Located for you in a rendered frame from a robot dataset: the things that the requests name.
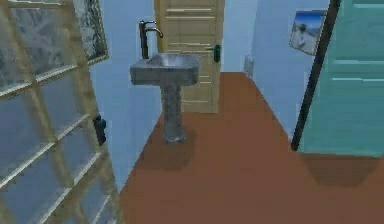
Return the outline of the beige wooden room door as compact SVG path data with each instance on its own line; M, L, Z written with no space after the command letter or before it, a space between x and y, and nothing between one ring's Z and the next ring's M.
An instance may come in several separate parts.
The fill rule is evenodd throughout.
M219 44L222 52L225 0L154 0L155 18L164 37L160 52L197 54L201 59L198 83L183 87L182 111L217 113L221 60L208 48Z

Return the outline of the dark metal faucet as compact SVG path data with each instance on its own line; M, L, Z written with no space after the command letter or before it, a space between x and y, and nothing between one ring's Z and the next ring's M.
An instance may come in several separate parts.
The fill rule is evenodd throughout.
M164 37L163 32L158 29L157 27L148 27L148 24L156 24L156 21L144 21L141 20L139 22L139 34L140 34L140 41L141 41L141 51L142 51L142 57L144 59L149 58L149 51L148 51L148 38L147 33L148 32L156 32L160 38Z

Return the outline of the framed grey marbled picture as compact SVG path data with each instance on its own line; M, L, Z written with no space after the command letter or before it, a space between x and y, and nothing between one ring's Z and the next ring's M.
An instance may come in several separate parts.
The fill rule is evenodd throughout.
M109 52L100 0L73 0L73 5L88 64L93 65L106 60Z

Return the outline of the framed blue landscape picture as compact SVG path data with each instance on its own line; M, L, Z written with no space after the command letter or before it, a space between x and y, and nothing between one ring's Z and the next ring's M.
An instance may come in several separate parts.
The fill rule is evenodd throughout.
M297 11L291 29L289 46L315 56L325 17L325 10Z

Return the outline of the glass paned wooden door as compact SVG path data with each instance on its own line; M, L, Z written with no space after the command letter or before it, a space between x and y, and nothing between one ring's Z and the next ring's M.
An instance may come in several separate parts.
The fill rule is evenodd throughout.
M125 224L98 115L73 0L0 0L0 224Z

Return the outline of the teal panelled door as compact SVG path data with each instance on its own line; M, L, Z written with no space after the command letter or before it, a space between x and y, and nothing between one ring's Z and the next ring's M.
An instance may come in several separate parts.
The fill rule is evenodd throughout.
M291 148L384 156L384 0L330 1Z

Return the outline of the grey pedestal sink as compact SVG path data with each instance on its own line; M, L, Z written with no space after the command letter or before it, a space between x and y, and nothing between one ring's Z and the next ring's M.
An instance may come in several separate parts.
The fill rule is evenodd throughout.
M163 140L177 144L185 141L181 111L181 88L198 82L201 68L196 54L158 53L130 67L133 85L158 86L163 91Z

